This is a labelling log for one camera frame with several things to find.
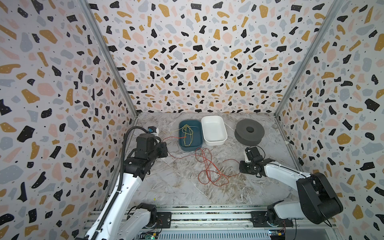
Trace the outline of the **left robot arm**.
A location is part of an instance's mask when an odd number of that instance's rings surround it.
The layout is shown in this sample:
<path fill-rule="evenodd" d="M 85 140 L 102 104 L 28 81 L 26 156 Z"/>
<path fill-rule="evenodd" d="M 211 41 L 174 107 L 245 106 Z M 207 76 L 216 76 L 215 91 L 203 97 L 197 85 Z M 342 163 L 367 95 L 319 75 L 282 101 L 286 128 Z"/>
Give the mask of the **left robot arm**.
<path fill-rule="evenodd" d="M 134 126 L 124 134 L 120 171 L 113 192 L 85 240 L 133 240 L 139 234 L 155 232 L 159 226 L 157 207 L 141 203 L 128 210 L 129 203 L 159 158 L 168 156 L 167 144 L 156 127 Z"/>

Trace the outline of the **grey cable spool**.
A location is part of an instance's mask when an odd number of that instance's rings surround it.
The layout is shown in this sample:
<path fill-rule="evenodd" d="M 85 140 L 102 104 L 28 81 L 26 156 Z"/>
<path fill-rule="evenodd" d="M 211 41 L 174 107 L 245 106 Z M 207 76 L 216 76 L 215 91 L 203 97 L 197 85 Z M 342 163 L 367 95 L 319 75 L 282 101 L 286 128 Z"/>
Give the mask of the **grey cable spool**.
<path fill-rule="evenodd" d="M 255 120 L 244 119 L 237 123 L 235 129 L 236 140 L 245 146 L 256 146 L 265 135 L 264 127 Z"/>

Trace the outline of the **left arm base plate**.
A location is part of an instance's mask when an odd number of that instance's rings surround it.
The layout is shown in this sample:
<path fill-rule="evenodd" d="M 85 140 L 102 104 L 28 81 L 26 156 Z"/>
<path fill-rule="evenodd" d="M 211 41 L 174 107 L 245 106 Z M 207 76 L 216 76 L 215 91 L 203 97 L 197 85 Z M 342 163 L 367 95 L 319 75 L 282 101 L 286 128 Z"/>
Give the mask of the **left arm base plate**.
<path fill-rule="evenodd" d="M 150 221 L 147 225 L 148 228 L 153 229 L 169 229 L 171 227 L 172 213 L 171 212 L 159 212 L 151 214 Z"/>

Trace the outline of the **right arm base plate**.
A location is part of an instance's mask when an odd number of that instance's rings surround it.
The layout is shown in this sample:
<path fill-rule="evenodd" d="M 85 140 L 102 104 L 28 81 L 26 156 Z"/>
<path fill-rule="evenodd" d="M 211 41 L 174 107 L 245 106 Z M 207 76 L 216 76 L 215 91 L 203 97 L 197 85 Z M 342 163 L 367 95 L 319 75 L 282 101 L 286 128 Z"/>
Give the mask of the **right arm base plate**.
<path fill-rule="evenodd" d="M 252 211 L 250 221 L 254 228 L 283 228 L 294 226 L 292 220 L 279 219 L 273 216 L 271 211 Z"/>

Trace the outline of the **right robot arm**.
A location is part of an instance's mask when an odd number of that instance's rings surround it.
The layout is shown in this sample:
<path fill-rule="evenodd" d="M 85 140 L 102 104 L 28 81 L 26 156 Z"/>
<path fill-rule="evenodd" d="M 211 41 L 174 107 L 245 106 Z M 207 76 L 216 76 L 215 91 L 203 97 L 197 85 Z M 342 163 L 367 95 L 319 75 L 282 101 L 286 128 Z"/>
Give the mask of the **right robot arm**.
<path fill-rule="evenodd" d="M 298 201 L 278 201 L 267 207 L 265 221 L 272 227 L 289 219 L 307 219 L 319 225 L 340 214 L 344 207 L 322 173 L 304 173 L 264 158 L 258 146 L 245 149 L 245 160 L 240 162 L 240 173 L 268 177 L 280 181 L 298 192 Z"/>

